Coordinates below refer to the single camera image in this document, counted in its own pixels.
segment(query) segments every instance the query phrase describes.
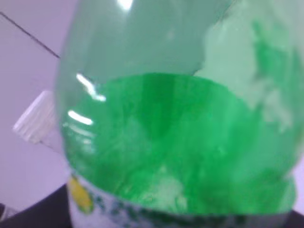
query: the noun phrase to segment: yellow lemon graphic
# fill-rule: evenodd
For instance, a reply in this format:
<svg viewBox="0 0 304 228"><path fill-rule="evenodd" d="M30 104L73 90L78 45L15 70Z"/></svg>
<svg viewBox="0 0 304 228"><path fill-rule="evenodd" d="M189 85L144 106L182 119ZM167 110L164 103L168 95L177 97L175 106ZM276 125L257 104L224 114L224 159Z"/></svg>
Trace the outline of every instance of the yellow lemon graphic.
<svg viewBox="0 0 304 228"><path fill-rule="evenodd" d="M68 187L78 208L83 213L90 214L94 209L94 204L87 190L79 184L75 177L70 178Z"/></svg>

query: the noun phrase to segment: green liquid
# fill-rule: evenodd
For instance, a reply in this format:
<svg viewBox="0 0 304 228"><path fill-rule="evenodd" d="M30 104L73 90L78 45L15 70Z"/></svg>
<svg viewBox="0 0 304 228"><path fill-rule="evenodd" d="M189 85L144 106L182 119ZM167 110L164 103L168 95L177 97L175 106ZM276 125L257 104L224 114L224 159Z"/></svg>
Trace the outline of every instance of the green liquid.
<svg viewBox="0 0 304 228"><path fill-rule="evenodd" d="M146 74L99 88L66 117L67 158L95 186L174 213L290 210L294 136L266 123L224 86L193 76Z"/></svg>

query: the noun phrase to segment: green plastic bottle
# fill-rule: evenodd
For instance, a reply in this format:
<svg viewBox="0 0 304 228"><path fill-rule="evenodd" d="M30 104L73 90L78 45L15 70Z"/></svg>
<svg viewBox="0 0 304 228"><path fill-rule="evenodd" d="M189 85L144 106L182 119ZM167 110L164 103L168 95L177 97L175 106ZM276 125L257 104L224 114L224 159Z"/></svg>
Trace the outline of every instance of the green plastic bottle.
<svg viewBox="0 0 304 228"><path fill-rule="evenodd" d="M296 197L291 2L80 2L56 92L76 228L281 226L255 216Z"/></svg>

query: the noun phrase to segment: bottle label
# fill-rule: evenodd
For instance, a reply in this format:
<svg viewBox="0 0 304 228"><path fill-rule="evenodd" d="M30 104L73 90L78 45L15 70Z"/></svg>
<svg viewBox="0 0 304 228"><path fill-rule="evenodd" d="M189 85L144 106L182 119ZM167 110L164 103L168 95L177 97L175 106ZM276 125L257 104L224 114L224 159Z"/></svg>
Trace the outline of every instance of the bottle label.
<svg viewBox="0 0 304 228"><path fill-rule="evenodd" d="M256 228L265 224L269 225L267 227L278 228L288 215L176 215L143 208L116 198L74 172L67 185L74 228Z"/></svg>

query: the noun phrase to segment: transparent plastic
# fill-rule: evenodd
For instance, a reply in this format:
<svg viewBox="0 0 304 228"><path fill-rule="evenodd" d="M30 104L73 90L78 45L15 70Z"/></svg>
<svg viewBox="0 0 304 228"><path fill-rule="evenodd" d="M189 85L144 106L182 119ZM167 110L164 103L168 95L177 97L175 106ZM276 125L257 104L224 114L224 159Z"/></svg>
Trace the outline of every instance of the transparent plastic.
<svg viewBox="0 0 304 228"><path fill-rule="evenodd" d="M290 211L304 133L292 7L81 1L56 93L74 174L157 211Z"/></svg>

